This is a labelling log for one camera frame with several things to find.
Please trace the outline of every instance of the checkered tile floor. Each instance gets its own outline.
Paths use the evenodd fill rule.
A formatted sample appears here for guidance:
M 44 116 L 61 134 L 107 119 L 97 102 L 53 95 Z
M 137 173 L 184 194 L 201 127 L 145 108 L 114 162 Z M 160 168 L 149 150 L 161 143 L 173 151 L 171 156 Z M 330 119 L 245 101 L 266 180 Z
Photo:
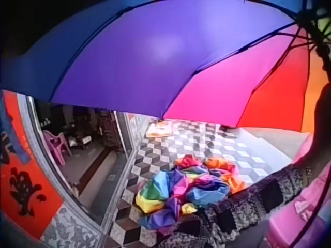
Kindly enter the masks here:
M 230 130 L 220 125 L 204 122 L 173 121 L 174 135 L 164 138 L 144 139 L 134 166 L 127 179 L 127 186 L 117 205 L 110 237 L 114 247 L 151 247 L 160 234 L 139 226 L 141 210 L 134 198 L 138 183 L 151 179 L 158 171 L 169 170 L 177 158 L 186 154 L 204 160 L 224 157 L 237 165 L 239 175 L 248 184 L 259 181 L 273 172 L 260 157 L 240 141 Z

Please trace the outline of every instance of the rainbow umbrella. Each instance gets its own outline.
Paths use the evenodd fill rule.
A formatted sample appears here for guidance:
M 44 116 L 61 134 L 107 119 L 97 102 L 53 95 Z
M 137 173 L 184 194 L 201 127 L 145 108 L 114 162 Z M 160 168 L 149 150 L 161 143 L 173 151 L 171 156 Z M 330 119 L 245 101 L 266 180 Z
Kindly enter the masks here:
M 1 88 L 61 104 L 313 131 L 330 31 L 306 0 L 106 1 L 5 60 Z

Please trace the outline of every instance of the floral pattern wall tile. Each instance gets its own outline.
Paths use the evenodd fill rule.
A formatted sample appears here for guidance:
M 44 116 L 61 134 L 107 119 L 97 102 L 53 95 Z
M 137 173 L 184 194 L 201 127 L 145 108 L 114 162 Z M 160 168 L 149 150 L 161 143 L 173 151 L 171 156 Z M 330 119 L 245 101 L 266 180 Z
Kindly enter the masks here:
M 93 248 L 100 235 L 62 204 L 40 240 L 54 248 Z

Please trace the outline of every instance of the person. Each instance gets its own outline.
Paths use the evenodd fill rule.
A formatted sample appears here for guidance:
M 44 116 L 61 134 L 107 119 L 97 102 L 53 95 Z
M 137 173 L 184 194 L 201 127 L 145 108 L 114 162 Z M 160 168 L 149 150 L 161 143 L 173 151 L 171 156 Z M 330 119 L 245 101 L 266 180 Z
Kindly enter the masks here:
M 243 230 L 293 200 L 330 161 L 331 83 L 328 83 L 315 108 L 315 133 L 306 155 L 217 204 L 184 215 L 175 231 L 155 247 L 225 247 Z

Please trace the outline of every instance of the open umbrella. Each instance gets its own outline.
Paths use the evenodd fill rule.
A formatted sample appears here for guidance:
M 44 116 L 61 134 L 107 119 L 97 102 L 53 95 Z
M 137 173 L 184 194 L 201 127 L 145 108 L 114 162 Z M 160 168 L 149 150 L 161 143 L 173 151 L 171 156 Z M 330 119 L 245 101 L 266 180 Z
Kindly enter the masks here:
M 305 0 L 106 1 L 5 60 L 1 88 L 61 104 L 313 131 L 330 30 Z

